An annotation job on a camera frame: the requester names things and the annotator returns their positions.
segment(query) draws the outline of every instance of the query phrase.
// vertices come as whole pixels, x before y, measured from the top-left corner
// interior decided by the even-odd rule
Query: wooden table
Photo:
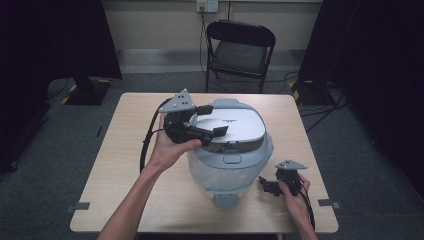
[[[76,210],[71,229],[99,232],[121,203],[139,174],[143,140],[156,108],[169,93],[125,93],[122,95],[103,144],[97,155],[80,202],[88,210]],[[277,163],[292,159],[308,167],[300,172],[312,185],[309,190],[315,213],[316,231],[332,233],[338,223],[331,206],[319,206],[328,199],[320,171],[305,133],[298,109],[288,95],[190,94],[197,106],[217,98],[236,98],[254,107],[262,116],[274,143],[274,153],[260,174],[275,180]],[[155,135],[147,153],[151,154]],[[232,209],[216,208],[191,178],[187,156],[157,181],[141,219],[139,232],[157,233],[288,233],[296,229],[283,197],[262,190],[255,181]]]

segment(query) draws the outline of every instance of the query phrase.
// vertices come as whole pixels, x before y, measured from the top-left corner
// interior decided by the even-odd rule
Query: gray carpet
[[[264,93],[290,94],[282,80],[288,72],[271,71]],[[95,239],[69,229],[68,205],[79,201],[103,136],[125,92],[204,91],[201,72],[126,74],[115,80],[101,106],[60,105],[66,79],[50,84],[44,124],[18,161],[18,171],[0,175],[0,239]],[[257,83],[217,80],[216,89],[256,93]],[[335,99],[341,90],[331,89]],[[299,107],[301,115],[324,107]],[[302,117],[309,129],[323,114]],[[373,145],[367,126],[349,106],[337,109],[308,131],[315,157],[340,225],[320,239],[424,239],[424,204],[402,172]],[[288,239],[298,239],[289,234]]]

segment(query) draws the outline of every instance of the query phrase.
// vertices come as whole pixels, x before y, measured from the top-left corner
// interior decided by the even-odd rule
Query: electrical outlet
[[[208,12],[208,0],[196,0],[196,12]]]
[[[218,12],[218,0],[208,0],[207,12]]]
[[[196,0],[196,12],[218,12],[218,0]]]

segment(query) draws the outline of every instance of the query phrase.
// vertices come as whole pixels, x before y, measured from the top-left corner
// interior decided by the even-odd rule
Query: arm
[[[160,117],[160,126],[163,126],[164,117],[164,115]],[[197,139],[175,144],[164,131],[159,131],[150,160],[127,196],[103,227],[98,239],[135,239],[147,199],[159,176],[174,165],[183,153],[199,147],[201,144],[201,141]]]
[[[306,191],[309,189],[311,183],[301,174],[299,174],[300,180],[305,188],[302,188],[302,192],[306,195]],[[299,231],[300,238],[305,240],[316,240],[318,236],[315,233],[314,228],[309,219],[309,212],[305,201],[300,195],[293,196],[290,193],[289,187],[283,181],[279,182],[281,191],[284,193],[285,205],[287,211],[293,219],[293,222]]]

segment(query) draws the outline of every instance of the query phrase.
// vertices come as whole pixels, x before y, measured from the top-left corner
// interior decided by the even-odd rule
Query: chair backrest
[[[271,47],[275,46],[275,35],[266,27],[231,20],[212,22],[206,29],[208,41],[216,39],[226,42]]]

